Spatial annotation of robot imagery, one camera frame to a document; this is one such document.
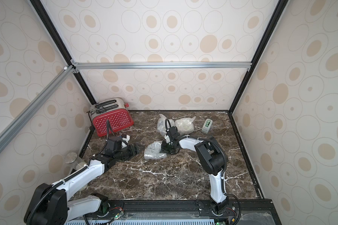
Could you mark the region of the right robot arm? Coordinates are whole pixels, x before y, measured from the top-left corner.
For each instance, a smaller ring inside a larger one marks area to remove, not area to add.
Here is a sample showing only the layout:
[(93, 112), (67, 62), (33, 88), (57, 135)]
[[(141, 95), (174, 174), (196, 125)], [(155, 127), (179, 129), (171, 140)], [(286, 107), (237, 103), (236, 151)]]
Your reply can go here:
[(177, 127), (166, 128), (165, 140), (161, 151), (167, 154), (178, 154), (181, 149), (189, 149), (197, 153), (203, 170), (209, 175), (210, 200), (212, 211), (220, 215), (231, 210), (235, 216), (241, 216), (241, 205), (234, 194), (228, 194), (225, 188), (225, 172), (228, 157), (214, 137), (193, 137), (180, 135)]

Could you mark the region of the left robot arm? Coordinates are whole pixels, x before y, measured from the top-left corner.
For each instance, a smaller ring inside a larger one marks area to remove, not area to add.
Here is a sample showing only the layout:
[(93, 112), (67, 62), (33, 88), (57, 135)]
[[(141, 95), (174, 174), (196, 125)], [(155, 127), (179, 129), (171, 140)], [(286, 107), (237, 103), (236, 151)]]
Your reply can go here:
[(24, 223), (27, 225), (64, 225), (77, 217), (98, 213), (107, 215), (109, 201), (106, 196), (94, 193), (85, 198), (71, 198), (86, 184), (101, 176), (116, 162), (128, 161), (145, 147), (129, 144), (129, 136), (109, 137), (106, 144), (81, 169), (53, 183), (39, 185), (33, 194)]

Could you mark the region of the bubble wrap sheet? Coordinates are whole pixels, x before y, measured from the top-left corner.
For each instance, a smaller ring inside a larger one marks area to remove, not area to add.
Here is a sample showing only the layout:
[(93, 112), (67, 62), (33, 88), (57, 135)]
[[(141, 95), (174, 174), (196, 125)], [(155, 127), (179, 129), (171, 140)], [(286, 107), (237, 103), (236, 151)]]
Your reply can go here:
[(182, 118), (175, 121), (175, 126), (181, 135), (188, 135), (194, 132), (194, 121), (196, 116), (192, 118)]
[(149, 144), (144, 150), (144, 159), (163, 159), (167, 157), (165, 152), (161, 152), (162, 141), (155, 141)]
[(168, 125), (167, 126), (165, 125), (167, 117), (164, 116), (163, 114), (159, 114), (159, 116), (160, 118), (157, 122), (156, 130), (162, 137), (165, 137), (165, 135), (167, 134), (166, 127), (169, 127)]

